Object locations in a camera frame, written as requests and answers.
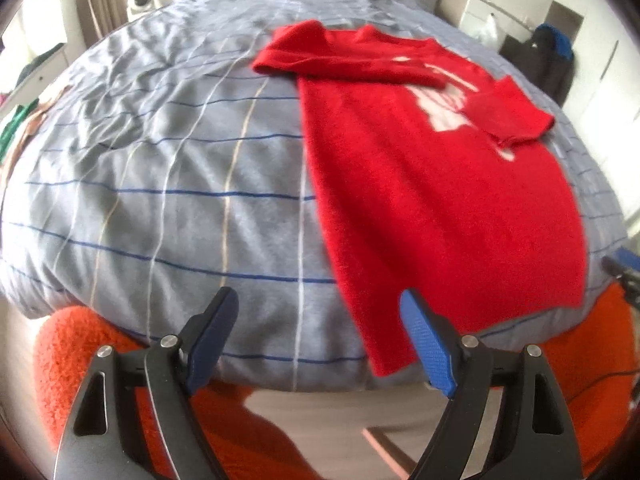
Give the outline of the red knit sweater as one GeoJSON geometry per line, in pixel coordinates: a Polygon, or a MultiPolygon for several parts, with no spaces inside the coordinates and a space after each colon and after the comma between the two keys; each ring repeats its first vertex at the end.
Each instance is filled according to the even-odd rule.
{"type": "Polygon", "coordinates": [[[432,38],[317,21],[278,28],[258,73],[296,79],[334,278],[374,374],[416,354],[408,288],[462,332],[576,308],[587,248],[553,117],[432,38]]]}

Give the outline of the black and blue jacket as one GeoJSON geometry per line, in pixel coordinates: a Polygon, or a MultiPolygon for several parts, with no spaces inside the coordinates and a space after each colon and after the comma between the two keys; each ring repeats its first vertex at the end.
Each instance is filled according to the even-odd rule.
{"type": "Polygon", "coordinates": [[[570,38],[559,29],[541,24],[525,42],[506,36],[499,54],[559,106],[572,86],[576,58],[570,38]]]}

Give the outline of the white plastic bag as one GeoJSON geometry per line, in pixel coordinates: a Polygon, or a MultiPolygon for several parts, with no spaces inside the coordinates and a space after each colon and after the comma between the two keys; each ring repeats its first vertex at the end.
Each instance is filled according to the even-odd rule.
{"type": "Polygon", "coordinates": [[[476,31],[475,39],[485,48],[498,52],[500,49],[500,38],[498,24],[495,15],[489,13],[486,20],[476,31]]]}

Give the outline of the grey plaid bed duvet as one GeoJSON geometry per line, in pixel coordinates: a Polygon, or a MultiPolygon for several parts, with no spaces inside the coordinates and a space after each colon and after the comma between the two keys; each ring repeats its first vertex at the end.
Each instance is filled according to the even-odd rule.
{"type": "Polygon", "coordinates": [[[227,286],[240,313],[217,364],[226,382],[348,391],[423,380],[417,357],[374,374],[322,236],[296,79],[253,67],[278,28],[304,21],[432,38],[512,78],[553,117],[542,142],[582,220],[582,303],[463,333],[518,350],[579,325],[610,282],[602,258],[627,238],[617,197],[555,102],[425,0],[174,0],[100,40],[52,84],[3,185],[2,296],[28,318],[79,304],[151,342],[227,286]]]}

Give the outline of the white dresser cabinet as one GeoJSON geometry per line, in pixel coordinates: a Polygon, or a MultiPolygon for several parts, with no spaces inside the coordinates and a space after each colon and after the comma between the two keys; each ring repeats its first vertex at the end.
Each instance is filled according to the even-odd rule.
{"type": "Polygon", "coordinates": [[[495,15],[498,24],[500,49],[509,38],[522,44],[533,35],[533,27],[489,0],[436,0],[435,4],[439,18],[473,39],[489,13],[495,15]]]}

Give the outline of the green folded garment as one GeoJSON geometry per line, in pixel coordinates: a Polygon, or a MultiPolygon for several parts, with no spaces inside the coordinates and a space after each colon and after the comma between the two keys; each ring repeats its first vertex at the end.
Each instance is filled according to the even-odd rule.
{"type": "Polygon", "coordinates": [[[15,112],[11,116],[9,122],[4,126],[0,138],[0,159],[4,160],[8,154],[9,147],[12,144],[18,127],[32,114],[39,104],[38,99],[34,99],[28,105],[17,105],[15,112]]]}

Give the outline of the white window-side desk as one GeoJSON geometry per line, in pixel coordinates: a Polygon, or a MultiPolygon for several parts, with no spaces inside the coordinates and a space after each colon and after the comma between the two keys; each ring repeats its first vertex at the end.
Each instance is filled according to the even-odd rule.
{"type": "Polygon", "coordinates": [[[51,50],[50,56],[21,80],[1,105],[1,119],[13,114],[19,105],[26,106],[37,99],[49,84],[66,70],[70,65],[66,56],[66,47],[67,44],[58,44],[51,50]]]}

